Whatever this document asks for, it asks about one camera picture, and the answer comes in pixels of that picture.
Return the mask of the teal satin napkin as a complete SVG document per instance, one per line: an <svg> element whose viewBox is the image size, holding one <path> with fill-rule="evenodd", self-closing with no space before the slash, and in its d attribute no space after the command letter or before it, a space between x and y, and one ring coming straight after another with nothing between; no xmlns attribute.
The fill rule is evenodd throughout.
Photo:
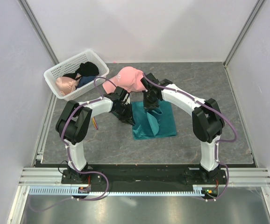
<svg viewBox="0 0 270 224"><path fill-rule="evenodd" d="M177 129L171 104L160 101L159 107L145 110L143 102L132 102L135 125L132 134L135 140L149 140L177 135Z"/></svg>

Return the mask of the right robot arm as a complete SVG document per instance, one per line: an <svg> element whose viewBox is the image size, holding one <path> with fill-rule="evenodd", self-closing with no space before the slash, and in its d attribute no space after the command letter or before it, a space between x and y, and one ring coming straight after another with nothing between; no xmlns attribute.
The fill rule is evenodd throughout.
<svg viewBox="0 0 270 224"><path fill-rule="evenodd" d="M206 184L214 181L215 170L219 166L218 141L225 126L217 102L212 98L204 100L195 97L168 79L160 82L151 73L144 74L141 83L146 89L144 92L146 109L154 109L159 100L164 100L191 116L193 133L201 143L200 165L203 169L199 172L200 180Z"/></svg>

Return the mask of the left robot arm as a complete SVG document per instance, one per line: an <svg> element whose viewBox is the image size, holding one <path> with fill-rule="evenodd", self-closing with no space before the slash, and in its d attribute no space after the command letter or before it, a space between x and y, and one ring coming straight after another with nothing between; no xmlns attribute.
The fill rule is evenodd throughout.
<svg viewBox="0 0 270 224"><path fill-rule="evenodd" d="M103 113L112 113L120 122L134 126L135 120L129 96L127 90L116 87L114 92L104 94L97 99L86 102L70 100L65 105L57 121L56 131L65 144L68 165L73 169L71 176L77 183L84 183L88 178L83 140L92 118Z"/></svg>

